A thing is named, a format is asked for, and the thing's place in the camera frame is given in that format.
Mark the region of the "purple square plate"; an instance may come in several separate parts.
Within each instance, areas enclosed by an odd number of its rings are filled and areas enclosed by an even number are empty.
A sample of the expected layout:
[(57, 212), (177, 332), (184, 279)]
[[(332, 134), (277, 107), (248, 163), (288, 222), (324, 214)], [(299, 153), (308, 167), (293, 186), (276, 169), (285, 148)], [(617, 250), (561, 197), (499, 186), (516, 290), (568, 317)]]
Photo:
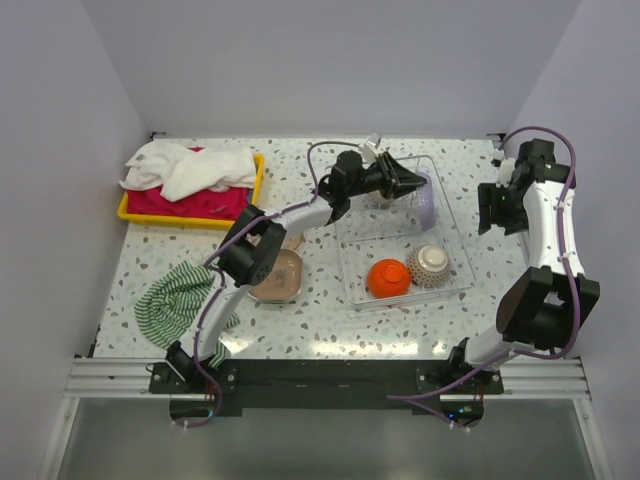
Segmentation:
[(434, 186), (426, 171), (418, 170), (417, 174), (425, 180), (425, 183), (416, 190), (418, 215), (421, 229), (428, 231), (437, 223)]

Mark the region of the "white wire dish rack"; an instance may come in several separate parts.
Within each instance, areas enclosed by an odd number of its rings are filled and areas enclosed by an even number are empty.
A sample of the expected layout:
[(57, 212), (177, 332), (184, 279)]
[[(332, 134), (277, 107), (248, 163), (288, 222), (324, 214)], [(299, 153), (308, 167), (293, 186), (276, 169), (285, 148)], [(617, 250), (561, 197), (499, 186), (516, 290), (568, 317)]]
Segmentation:
[[(399, 163), (426, 179), (400, 199), (368, 194), (355, 198), (335, 225), (346, 295), (357, 308), (429, 303), (475, 285), (475, 274), (433, 159), (405, 157)], [(378, 298), (370, 289), (376, 264), (395, 260), (411, 281), (404, 293)]]

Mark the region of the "patterned ceramic bowl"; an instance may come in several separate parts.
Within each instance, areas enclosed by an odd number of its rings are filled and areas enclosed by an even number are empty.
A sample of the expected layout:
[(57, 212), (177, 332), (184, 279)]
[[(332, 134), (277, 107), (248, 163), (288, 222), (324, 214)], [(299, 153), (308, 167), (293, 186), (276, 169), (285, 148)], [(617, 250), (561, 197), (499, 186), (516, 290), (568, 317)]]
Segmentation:
[(450, 276), (450, 262), (439, 245), (426, 244), (412, 250), (406, 257), (412, 283), (422, 288), (439, 288)]

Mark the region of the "orange plastic bowl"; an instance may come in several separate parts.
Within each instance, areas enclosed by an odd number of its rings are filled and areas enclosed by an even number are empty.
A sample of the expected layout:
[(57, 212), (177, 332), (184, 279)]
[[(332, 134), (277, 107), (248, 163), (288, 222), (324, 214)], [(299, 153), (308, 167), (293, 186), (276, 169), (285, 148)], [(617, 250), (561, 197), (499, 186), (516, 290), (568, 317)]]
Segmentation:
[(376, 262), (367, 275), (367, 287), (376, 298), (391, 298), (405, 295), (411, 285), (409, 269), (395, 259)]

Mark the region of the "brown square plate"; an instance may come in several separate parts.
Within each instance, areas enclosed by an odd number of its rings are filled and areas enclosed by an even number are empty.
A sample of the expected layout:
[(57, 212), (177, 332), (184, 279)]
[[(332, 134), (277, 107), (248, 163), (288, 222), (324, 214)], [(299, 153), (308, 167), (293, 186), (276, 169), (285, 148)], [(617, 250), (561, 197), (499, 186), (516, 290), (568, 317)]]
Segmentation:
[(260, 302), (286, 303), (301, 290), (303, 260), (294, 250), (281, 249), (273, 269), (248, 295)]

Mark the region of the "beige brown ceramic cup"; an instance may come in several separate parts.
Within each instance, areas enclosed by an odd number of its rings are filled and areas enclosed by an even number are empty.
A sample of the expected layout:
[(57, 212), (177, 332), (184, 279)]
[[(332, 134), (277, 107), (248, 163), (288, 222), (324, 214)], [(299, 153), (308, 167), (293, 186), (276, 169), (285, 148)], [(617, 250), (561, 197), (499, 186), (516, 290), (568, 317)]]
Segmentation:
[(393, 204), (392, 199), (386, 199), (381, 196), (375, 197), (374, 200), (380, 206), (381, 209), (389, 208)]

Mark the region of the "clear glass cup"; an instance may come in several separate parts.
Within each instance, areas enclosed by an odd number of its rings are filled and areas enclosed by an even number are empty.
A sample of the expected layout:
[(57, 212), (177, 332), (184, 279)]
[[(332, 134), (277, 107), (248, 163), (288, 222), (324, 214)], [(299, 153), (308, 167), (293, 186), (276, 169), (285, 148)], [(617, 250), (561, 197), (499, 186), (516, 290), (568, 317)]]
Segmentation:
[(372, 192), (367, 195), (363, 195), (359, 198), (357, 210), (362, 212), (376, 212), (380, 210), (381, 197), (377, 192)]

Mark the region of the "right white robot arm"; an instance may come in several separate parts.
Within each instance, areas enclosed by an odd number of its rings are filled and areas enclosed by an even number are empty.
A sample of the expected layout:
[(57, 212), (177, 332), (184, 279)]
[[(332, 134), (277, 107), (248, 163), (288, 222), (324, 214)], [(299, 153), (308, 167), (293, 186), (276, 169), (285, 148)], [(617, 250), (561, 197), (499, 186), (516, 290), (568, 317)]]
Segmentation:
[(522, 143), (515, 158), (497, 150), (494, 159), (497, 181), (478, 187), (478, 232), (497, 226), (507, 235), (527, 233), (528, 261), (500, 300), (494, 327), (452, 350), (443, 370), (459, 393), (511, 358), (567, 353), (600, 297), (599, 283), (587, 278), (577, 253), (576, 164), (558, 163), (553, 142), (538, 138)]

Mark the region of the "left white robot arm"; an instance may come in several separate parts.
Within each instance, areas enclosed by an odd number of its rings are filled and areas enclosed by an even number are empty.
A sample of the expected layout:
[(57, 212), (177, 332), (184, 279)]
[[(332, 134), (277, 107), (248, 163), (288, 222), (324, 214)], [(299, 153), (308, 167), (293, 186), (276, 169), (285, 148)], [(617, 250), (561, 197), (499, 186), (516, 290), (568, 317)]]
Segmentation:
[(314, 179), (309, 200), (271, 211), (246, 207), (221, 247), (205, 261), (216, 275), (217, 286), (192, 326), (167, 349), (173, 382), (185, 392), (196, 392), (206, 380), (213, 380), (204, 362), (214, 355), (219, 336), (240, 300), (272, 271), (285, 239), (335, 223), (349, 211), (354, 197), (377, 192), (386, 200), (395, 200), (426, 183), (386, 151), (376, 153), (373, 162), (366, 164), (360, 152), (347, 150), (337, 156), (328, 174)]

